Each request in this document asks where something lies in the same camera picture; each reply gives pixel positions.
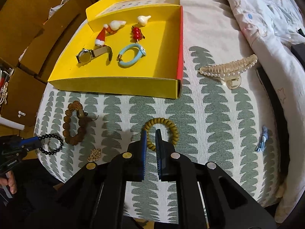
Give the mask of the person left hand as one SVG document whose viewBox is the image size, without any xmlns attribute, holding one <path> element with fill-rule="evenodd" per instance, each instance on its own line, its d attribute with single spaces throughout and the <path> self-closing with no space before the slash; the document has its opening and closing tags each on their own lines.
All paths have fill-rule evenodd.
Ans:
<svg viewBox="0 0 305 229">
<path fill-rule="evenodd" d="M 15 181 L 13 171 L 9 171 L 5 174 L 5 176 L 0 177 L 0 183 L 3 186 L 9 186 L 10 193 L 15 194 L 17 192 L 17 184 Z"/>
</svg>

